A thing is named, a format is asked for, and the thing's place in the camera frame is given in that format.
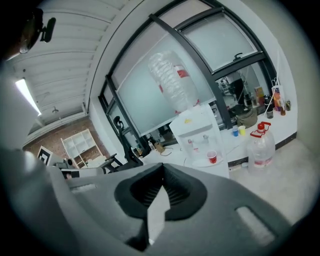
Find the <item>large plastic water bottle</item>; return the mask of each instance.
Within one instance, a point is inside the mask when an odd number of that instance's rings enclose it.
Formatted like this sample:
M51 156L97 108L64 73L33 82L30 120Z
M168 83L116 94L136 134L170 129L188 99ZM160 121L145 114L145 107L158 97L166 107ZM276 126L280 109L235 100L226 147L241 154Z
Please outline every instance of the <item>large plastic water bottle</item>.
M197 87L185 64L174 51L152 55L148 67L163 96L177 113L199 103Z
M276 151L275 139L269 127L271 123L261 122L258 129L250 133L247 145L248 170L252 174L265 172L272 162Z

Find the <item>brick wall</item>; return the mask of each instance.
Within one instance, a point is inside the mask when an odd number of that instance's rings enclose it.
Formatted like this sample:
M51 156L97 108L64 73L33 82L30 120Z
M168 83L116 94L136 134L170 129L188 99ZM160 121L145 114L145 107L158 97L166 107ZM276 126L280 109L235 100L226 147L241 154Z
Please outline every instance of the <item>brick wall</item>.
M102 155L108 158L110 155L103 143L101 142L94 125L88 117L78 119L76 121L62 125L54 130L47 132L41 137L36 138L35 140L25 145L23 147L23 150L29 151L33 153L35 156L37 156L40 146L44 146L45 148L62 158L69 158L67 152L65 151L64 145L62 144L61 138L65 140L66 138L75 135L79 132L82 132L86 129L90 130L90 133L95 143L99 147ZM95 147L93 147L90 150L81 154L81 157L85 158L85 160L88 160L95 159L98 155L99 151Z

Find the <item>yellow cup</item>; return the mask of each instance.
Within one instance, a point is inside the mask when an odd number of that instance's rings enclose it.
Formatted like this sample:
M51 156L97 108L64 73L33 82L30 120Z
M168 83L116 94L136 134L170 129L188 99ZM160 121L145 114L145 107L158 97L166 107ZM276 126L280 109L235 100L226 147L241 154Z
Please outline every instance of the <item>yellow cup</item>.
M246 135L246 127L244 125L239 126L238 130L241 136Z

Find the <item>blue cup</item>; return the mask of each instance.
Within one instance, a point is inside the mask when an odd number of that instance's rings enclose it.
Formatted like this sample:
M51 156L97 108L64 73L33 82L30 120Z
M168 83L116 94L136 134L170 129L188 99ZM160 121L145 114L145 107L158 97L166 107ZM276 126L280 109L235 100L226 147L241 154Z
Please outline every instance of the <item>blue cup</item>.
M238 127L233 128L232 133L233 133L234 137L238 137L238 135L239 135Z

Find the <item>red cup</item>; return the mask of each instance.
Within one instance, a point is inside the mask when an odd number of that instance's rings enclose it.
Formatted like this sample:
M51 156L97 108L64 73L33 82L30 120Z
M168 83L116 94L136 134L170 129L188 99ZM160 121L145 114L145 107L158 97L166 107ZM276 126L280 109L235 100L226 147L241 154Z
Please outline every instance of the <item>red cup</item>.
M206 156L209 158L211 164L215 164L217 162L217 151L211 150L206 154Z

